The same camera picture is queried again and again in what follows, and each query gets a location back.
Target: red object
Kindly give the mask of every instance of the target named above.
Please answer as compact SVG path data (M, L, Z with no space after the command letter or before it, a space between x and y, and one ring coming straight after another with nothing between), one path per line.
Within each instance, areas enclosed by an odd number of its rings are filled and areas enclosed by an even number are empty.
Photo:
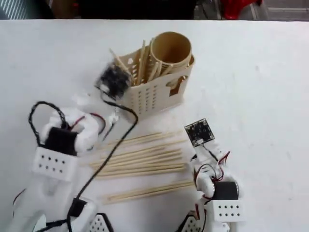
M224 18L228 20L238 19L241 10L245 6L254 2L256 2L260 6L263 0L221 0Z

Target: wooden skewer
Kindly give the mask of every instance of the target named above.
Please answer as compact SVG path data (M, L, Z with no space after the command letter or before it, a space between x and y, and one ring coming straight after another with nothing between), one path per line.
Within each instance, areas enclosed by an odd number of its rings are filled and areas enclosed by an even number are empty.
M168 157L168 158L162 158L162 159L154 159L154 160L148 160L148 161L144 161L144 162L139 162L139 164L153 164L153 163L167 163L167 162L171 162L171 161L175 161L175 160L181 160L183 157L182 155L177 155L177 156L173 156L173 157Z
M157 151L162 151L164 150L164 148L162 147L159 147L159 148L156 148L154 150L150 150L150 151L146 151L146 152L135 152L135 153L129 153L129 154L126 154L126 155L121 155L121 156L115 156L115 157L112 157L112 159L110 161L114 161L114 160L126 160L128 158L131 158L131 157L139 157L139 156L145 156L147 154L149 155L154 155L153 153L154 152L157 152Z
M154 187L154 188L138 189L138 190L129 191L129 192L126 192L126 193L121 193L121 194L117 194L117 195L110 195L110 196L105 196L105 197L109 200L114 200L114 199L120 199L120 198L124 198L124 197L129 197L129 196L138 196L138 195L145 194L145 193L158 192L158 191L162 191L162 190L166 190L166 189L172 189L172 188L177 188L177 187L187 186L187 185L193 185L193 184L194 184L194 182L192 180L179 181L179 182L172 183L170 185Z
M173 65L170 64L164 71L163 73L161 74L161 76L164 76L164 75L167 75L173 68Z
M135 160L136 163L139 163L140 160L143 159L143 158L158 157L158 156L163 155L163 154L180 152L180 150L181 149L179 148L179 149L163 151L163 152L154 153L154 154L153 153L140 153L139 155L135 155L135 156L115 157L114 159L110 159L110 161L108 162L108 166L111 166L113 164L120 164L120 163L127 162L127 161L132 161L132 160ZM91 167L99 167L100 165L101 165L101 163L90 164Z
M150 46L151 46L151 43L152 43L153 40L154 40L153 38L150 40L149 45L146 47L146 51L145 51L145 61L146 62L143 63L144 83L148 82L148 79L147 79L148 77L146 75L146 67L148 65Z
M128 74L131 75L131 73L129 72L129 69L125 66L125 64L121 61L121 59L113 52L113 50L110 49L110 53L112 54L112 56L118 61L120 67L126 71Z
M129 160L129 161L124 161L124 162L112 163L112 164L109 164L109 167L124 166L124 165L133 164L136 162L143 162L143 161L155 160L155 159L160 159L160 158L165 158L165 157L172 157L172 156L180 155L180 154L181 152L169 152L169 153L162 154L162 155L141 158L139 160Z
M158 66L159 66L159 63L156 62L154 67L153 67L153 70L151 71L150 75L149 75L149 78L148 78L148 82L152 81L154 76L155 76L155 72L157 71L158 69Z
M162 69L162 61L159 62L158 69L155 73L155 78L158 78L161 75L161 69Z
M183 157L181 155L177 155L177 156L168 157L168 158L143 161L143 162L139 162L138 164L136 163L136 164L126 165L126 166L123 166L123 167L125 168L125 167L132 166L132 165L145 165L145 164L166 164L167 162L171 162L171 161L175 161L175 160L181 160L182 158ZM98 163L98 164L91 165L90 167L98 168L100 164L102 164L102 162Z
M136 85L140 85L140 81L141 81L141 78L143 76L143 73L142 73L142 68L143 68L143 63L144 63L144 52L145 52L145 45L146 45L146 41L143 40L143 45L141 47L141 51L140 51L140 66L139 66L139 72L138 72L138 76L137 76L137 81L136 81Z
M160 195L160 194L180 190L180 189L191 187L191 186L193 186L193 182L191 182L188 185L179 185L173 188L161 188L161 190L157 190L157 191L148 191L148 189L146 189L144 193L138 194L138 195L111 196L106 199L106 203L116 203L120 201L127 201L127 200L133 200L133 199L138 199L138 198L150 197L150 196L155 196L155 195Z
M178 140L178 141L175 141L175 142L166 143L166 144L160 144L160 145L144 148L144 149L137 150L137 151L130 151L130 152L122 153L122 154L119 154L119 155L125 155L125 154L130 154L130 153L138 153L138 152L144 152L144 151L150 152L150 151L156 150L158 148L164 149L166 146L183 143L185 141L187 141L187 140L186 139L185 140ZM102 163L102 161L104 161L104 160L99 160L99 161L93 162L92 164L94 164L94 163Z
M116 159L116 157L120 158L120 157L136 156L139 153L143 153L143 152L151 153L151 152L156 152L156 151L164 150L164 149L165 149L164 146L163 147L154 147L154 148L150 147L150 148L147 148L147 149L141 149L141 150L137 150L137 151L130 151L130 152L121 153L121 154L115 155L112 158ZM98 161L90 163L89 165L98 164L98 163L100 164L100 163L104 162L104 160L105 159L100 159Z
M140 168L152 168L152 167L162 167L162 168L169 168L172 166L184 166L186 163L148 163L148 164L133 164L128 166L119 166L119 167L109 167L108 165L103 169L104 172L112 172L112 171L120 171L120 170L131 170L131 169L140 169ZM94 170L97 170L98 166L92 166Z
M121 199L116 199L116 200L110 200L110 201L105 201L105 204L112 204L112 203L118 203L118 202L123 202L123 201L128 201L128 200L135 200L135 199L139 199L139 198L145 198L145 197L152 197L155 195L161 195L161 194L165 194L165 193L169 193L169 192L173 192L173 191L177 191L180 189L184 189L187 187L191 187L192 185L187 185L187 186L182 186L182 187L178 187L178 188L170 188L167 190L162 190L162 191L158 191L158 192L151 192L151 193L147 193L144 195L138 195L138 196L132 196L132 197L128 197L128 198L121 198Z
M118 175L118 174L127 174L127 173L140 173L140 172L150 172L150 171L159 171L159 170L169 170L174 168L182 168L184 167L183 164L181 165L170 165L166 167L150 167L150 168L136 168L136 169L127 169L127 170L114 170L114 171L106 171L103 170L100 172L101 176L106 175Z
M115 164L115 163L122 163L122 162L126 162L126 161L130 161L130 160L140 160L142 158L146 158L146 157L157 157L159 155L163 155L163 154L169 154L169 153L174 153L174 152L179 152L181 149L174 149L174 150L169 150L169 151L163 151L163 152L159 152L159 153L140 153L139 155L135 155L135 156L121 156L121 157L114 157L114 159L110 159L110 161L108 162L108 165L111 164Z
M109 176L101 176L98 174L97 177L101 178L120 178L120 177L129 177L129 176L140 176L140 175L157 175L157 174L165 174L165 173L175 173L175 172L183 172L186 168L173 168L173 169L164 169L159 171L151 171L151 172L139 172L139 173L128 173L128 174L119 174L119 175L109 175Z
M124 141L122 142L122 144L125 143L125 142L129 142L129 141L141 140L141 139L144 139L144 138L156 137L156 136L159 136L159 135L162 135L162 132L147 134L147 135L143 135L143 136L140 136L140 137L135 137L135 138L132 138L132 139L126 139L126 140L124 140ZM111 143L109 143L109 144L107 144L107 145L114 145L114 144L116 144L116 143L118 143L118 142L119 142L119 140L114 141L114 142L111 142Z
M143 143L156 141L156 140L159 140L159 139L165 139L165 138L175 136L175 135L177 135L178 133L181 133L181 132L182 131L179 130L179 131L176 131L176 132L169 132L169 133L165 133L165 134L158 134L158 135L151 136L151 137L145 137L145 138L141 138L141 139L138 139L138 140L123 141L121 143L120 147L122 147L122 145L127 145L127 144L136 145L136 144L143 144Z

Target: wooden holder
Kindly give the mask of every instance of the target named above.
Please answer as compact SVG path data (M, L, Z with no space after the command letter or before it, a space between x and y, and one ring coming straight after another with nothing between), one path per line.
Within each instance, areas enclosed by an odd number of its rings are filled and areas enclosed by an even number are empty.
M131 54L119 57L122 63L125 64L128 70L132 73L134 83L137 81L140 65L140 54L141 49ZM142 84L129 88L123 98L118 100L117 103L133 109L139 116L139 120L143 120L163 109L180 104L183 99L183 94L187 86L191 70L195 63L193 56L190 56L188 63L188 65L174 73L172 73L174 66L172 66L172 68L168 68L170 69L170 74L166 74L166 70L164 70L162 64L160 72L165 75L161 75L157 78L154 78L155 76L151 77L155 64L146 64L145 74L140 80ZM160 61L154 71L154 75L157 72L159 64ZM123 113L129 121L134 120L131 113Z

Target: cylindrical container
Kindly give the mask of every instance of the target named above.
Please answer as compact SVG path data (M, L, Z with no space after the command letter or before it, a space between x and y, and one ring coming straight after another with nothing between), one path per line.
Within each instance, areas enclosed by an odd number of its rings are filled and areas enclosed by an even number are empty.
M187 37L168 31L156 36L150 44L150 61L154 65L162 62L164 72L171 64L170 73L177 72L188 66L192 56L191 43Z

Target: wooden stick bundle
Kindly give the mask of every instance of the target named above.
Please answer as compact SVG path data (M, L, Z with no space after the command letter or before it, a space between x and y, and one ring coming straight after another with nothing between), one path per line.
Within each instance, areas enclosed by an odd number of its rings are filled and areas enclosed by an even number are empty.
M192 180L180 181L170 185L160 186L156 188L147 188L147 189L138 189L135 191L129 191L121 193L118 195L107 195L103 196L105 203L116 203L121 201L139 199L144 197L155 196L159 194L164 194L172 191L176 191L182 188L187 188L193 186L194 183Z
M147 134L147 135L135 137L135 138L132 138L132 139L125 139L121 144L128 143L129 141L142 140L142 139L149 138L149 137L156 137L156 136L159 136L159 135L162 135L162 132ZM107 145L114 145L114 144L116 144L118 142L119 142L119 140L111 142L111 143L109 143Z
M127 173L141 173L141 172L168 170L168 169L183 168L183 167L184 167L184 164L171 164L169 166L146 167L146 168L143 168L141 166L140 168L136 167L135 169L125 169L125 170L114 169L113 171L106 169L100 172L100 175L105 176L105 175L117 175L117 174L127 174Z
M131 176L141 176L141 175L156 175L156 174L165 174L165 173L176 173L176 172L183 172L186 168L172 168L172 169L164 169L158 171L149 171L149 172L138 172L138 173L127 173L127 174L116 174L116 175L109 175L109 176L102 176L98 174L98 178L104 179L111 179L111 178L120 178L120 177L131 177Z
M133 155L123 155L123 156L116 156L114 158L111 158L110 161L108 162L108 165L112 166L112 164L119 164L127 161L132 161L132 160L142 160L143 158L147 157L160 157L160 155L163 154L173 154L175 152L179 152L181 149L174 149L174 150L169 150L169 151L163 151L159 153L138 153L138 154L133 154ZM92 166L100 166L100 163L96 163L95 165L92 164Z
M179 163L146 163L146 164L133 164L128 166L119 166L119 167L109 167L108 165L103 169L103 172L112 172L112 171L120 171L120 170L134 170L134 169L140 169L140 168L153 168L153 167L162 167L162 168L174 168L179 166L186 165L185 162L179 162Z
M139 144L143 144L143 143L149 143L149 142L153 142L153 141L156 141L156 140L160 140L160 139L166 139L166 138L169 138L169 137L173 137L175 135L177 135L178 133L181 133L182 131L179 130L179 131L176 131L176 132L169 132L169 133L165 133L165 134L154 134L152 136L142 136L142 137L138 137L138 138L134 138L134 139L130 139L130 140L124 140L120 147L123 147L123 145L127 145L127 144L130 144L130 145L139 145ZM113 143L109 143L107 145L107 147L110 147L112 145L116 144L115 142Z
M157 160L160 158L165 158L165 157L172 157L175 155L180 155L181 151L173 151L173 152L168 152L168 153L164 153L161 155L153 155L150 157L144 157L144 158L140 158L138 159L138 162L143 162L143 161L149 161L149 160ZM115 166L124 166L124 165L131 165L131 164L135 164L137 162L137 160L128 160L128 161L124 161L124 162L116 162L116 163L111 163L109 164L110 167L115 167Z

